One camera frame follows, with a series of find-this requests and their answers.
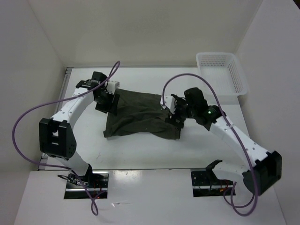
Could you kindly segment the olive green shorts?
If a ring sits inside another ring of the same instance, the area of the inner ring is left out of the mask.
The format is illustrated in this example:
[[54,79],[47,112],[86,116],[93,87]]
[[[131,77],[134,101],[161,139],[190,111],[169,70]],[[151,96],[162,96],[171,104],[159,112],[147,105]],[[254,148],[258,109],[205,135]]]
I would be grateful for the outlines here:
[[150,133],[167,140],[180,139],[181,130],[165,122],[168,111],[160,105],[161,96],[117,89],[117,114],[108,114],[105,138]]

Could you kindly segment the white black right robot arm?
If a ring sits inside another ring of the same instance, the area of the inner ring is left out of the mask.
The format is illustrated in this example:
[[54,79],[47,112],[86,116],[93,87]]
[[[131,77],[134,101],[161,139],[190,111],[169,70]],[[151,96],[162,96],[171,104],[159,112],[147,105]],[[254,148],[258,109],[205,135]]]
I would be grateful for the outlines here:
[[245,135],[219,106],[208,105],[200,89],[190,88],[184,95],[161,97],[162,108],[169,111],[167,123],[182,129],[186,119],[194,119],[219,137],[246,163],[240,169],[241,176],[245,187],[253,194],[261,196],[281,179],[282,156],[277,151],[269,151]]

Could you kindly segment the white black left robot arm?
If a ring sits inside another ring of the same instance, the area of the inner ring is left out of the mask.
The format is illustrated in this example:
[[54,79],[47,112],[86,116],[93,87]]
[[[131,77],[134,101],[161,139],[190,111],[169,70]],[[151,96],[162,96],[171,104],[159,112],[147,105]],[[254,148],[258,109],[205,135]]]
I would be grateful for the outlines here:
[[96,102],[96,109],[103,113],[116,113],[120,95],[116,93],[120,83],[106,81],[103,86],[97,80],[81,80],[75,88],[72,99],[51,118],[39,122],[40,150],[51,158],[56,158],[63,166],[72,169],[82,187],[89,187],[94,181],[90,164],[77,152],[74,126],[85,109]]

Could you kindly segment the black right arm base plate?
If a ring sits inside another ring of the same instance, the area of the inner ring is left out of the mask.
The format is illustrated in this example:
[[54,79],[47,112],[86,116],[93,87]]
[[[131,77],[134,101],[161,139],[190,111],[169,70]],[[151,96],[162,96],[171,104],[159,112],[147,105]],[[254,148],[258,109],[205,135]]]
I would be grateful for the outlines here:
[[191,170],[193,197],[230,195],[233,182],[210,178],[204,169]]

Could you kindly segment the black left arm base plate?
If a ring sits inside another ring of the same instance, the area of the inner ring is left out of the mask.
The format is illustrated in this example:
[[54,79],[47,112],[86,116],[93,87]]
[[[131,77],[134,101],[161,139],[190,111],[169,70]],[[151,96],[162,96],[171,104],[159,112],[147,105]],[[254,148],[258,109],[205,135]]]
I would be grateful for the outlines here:
[[[67,181],[64,199],[73,200],[89,198],[79,180],[72,173],[70,173],[68,176],[58,175],[58,177]],[[87,180],[82,179],[82,181],[92,198],[107,199],[109,172],[100,172],[94,174],[90,184],[87,182]]]

